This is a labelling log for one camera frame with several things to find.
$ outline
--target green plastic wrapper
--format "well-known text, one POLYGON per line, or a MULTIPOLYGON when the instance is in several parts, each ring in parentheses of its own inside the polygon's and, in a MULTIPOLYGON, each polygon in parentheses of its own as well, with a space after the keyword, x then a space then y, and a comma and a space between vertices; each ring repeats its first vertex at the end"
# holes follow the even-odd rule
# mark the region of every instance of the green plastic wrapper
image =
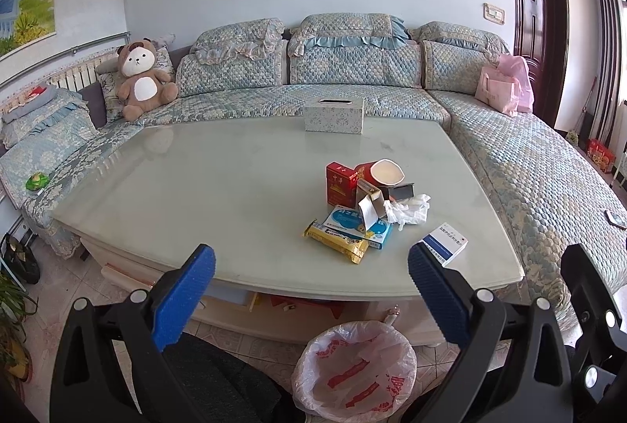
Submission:
POLYGON ((49 182, 50 179, 45 173, 35 172, 26 181, 26 189, 30 189, 31 191, 37 191, 38 189, 42 189, 48 186, 49 182))

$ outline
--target brown plush bear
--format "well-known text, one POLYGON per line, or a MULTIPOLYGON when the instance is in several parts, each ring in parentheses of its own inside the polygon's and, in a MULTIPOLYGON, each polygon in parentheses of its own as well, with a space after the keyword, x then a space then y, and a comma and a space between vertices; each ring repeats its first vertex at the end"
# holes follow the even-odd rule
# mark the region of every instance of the brown plush bear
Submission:
POLYGON ((128 122, 176 99, 179 89, 170 74, 155 69, 157 51, 148 39, 118 49, 118 70, 128 79, 117 90, 118 99, 126 101, 122 110, 128 122))

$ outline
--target metal pipe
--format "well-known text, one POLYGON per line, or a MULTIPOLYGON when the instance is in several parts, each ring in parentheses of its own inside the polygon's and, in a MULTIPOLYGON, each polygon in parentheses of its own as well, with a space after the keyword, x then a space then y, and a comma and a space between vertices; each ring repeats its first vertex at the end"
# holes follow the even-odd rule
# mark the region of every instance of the metal pipe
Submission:
POLYGON ((15 80, 21 78, 22 76, 25 76, 26 74, 46 64, 49 64, 50 62, 54 62, 55 60, 58 60, 59 58, 62 58, 67 55, 76 55, 77 52, 83 49, 91 48, 92 46, 101 45, 103 43, 113 41, 115 39, 119 39, 120 37, 124 37, 126 39, 126 44, 130 42, 130 32, 121 32, 119 34, 114 34, 112 36, 103 37, 102 39, 96 39, 94 41, 89 41, 88 43, 85 43, 82 45, 74 46, 73 48, 69 48, 69 49, 66 49, 65 51, 61 51, 55 55, 49 56, 48 58, 45 58, 44 60, 40 60, 36 64, 33 64, 30 67, 27 67, 26 69, 20 71, 19 73, 14 74, 10 78, 7 78, 0 84, 0 89, 2 89, 2 87, 5 87, 10 83, 13 83, 15 80))

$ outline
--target mobile phone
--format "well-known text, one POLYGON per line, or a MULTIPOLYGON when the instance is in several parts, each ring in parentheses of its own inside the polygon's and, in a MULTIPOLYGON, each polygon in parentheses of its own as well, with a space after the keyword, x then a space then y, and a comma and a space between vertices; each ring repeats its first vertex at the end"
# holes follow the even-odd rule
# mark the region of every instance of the mobile phone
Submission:
POLYGON ((622 229, 622 230, 627 230, 627 223, 625 223, 625 220, 622 217, 620 217, 618 214, 613 213, 612 211, 608 211, 606 209, 605 217, 610 222, 610 224, 614 225, 615 227, 618 227, 619 229, 622 229))

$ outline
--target red paper cup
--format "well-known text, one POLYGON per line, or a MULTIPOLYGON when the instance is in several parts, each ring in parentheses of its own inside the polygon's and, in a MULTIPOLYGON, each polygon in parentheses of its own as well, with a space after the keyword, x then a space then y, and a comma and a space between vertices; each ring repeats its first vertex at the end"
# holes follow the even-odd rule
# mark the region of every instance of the red paper cup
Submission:
POLYGON ((402 183, 405 174, 400 166, 391 160, 371 161, 355 167, 360 178, 375 186, 394 186, 402 183))

